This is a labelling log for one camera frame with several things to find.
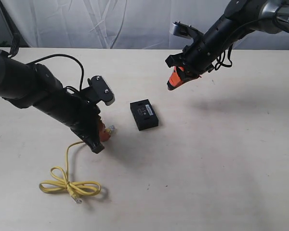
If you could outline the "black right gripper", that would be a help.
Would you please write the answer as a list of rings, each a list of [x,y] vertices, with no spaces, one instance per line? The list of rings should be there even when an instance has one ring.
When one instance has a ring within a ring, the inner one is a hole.
[[[212,63],[220,54],[220,44],[203,36],[195,39],[190,46],[185,46],[181,53],[169,55],[165,62],[168,67],[175,67],[167,82],[168,90],[174,90],[201,78],[205,72],[211,72],[214,69]],[[188,75],[184,70],[196,75]]]

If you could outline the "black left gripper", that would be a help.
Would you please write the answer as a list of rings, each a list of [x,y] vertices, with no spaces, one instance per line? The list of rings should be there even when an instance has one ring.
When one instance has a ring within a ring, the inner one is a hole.
[[[110,139],[110,129],[100,119],[98,109],[77,94],[58,92],[51,98],[50,116],[69,127],[92,152],[100,153],[101,142]]]

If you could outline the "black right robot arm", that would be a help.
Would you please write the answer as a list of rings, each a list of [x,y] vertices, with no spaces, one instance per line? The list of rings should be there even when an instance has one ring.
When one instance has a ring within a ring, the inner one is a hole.
[[[165,60],[168,67],[174,68],[167,82],[168,90],[222,66],[232,67],[232,62],[226,64],[224,61],[231,59],[233,44],[255,31],[289,33],[289,0],[232,0],[206,33],[191,25],[174,22],[171,34],[192,39],[193,43]]]

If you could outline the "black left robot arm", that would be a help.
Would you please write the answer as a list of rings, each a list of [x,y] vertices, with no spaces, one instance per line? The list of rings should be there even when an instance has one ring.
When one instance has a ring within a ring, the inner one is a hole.
[[[24,64],[0,50],[0,97],[17,108],[31,106],[69,127],[92,152],[103,149],[104,125],[99,102],[111,105],[115,96],[102,76],[88,79],[79,90],[64,87],[40,60]]]

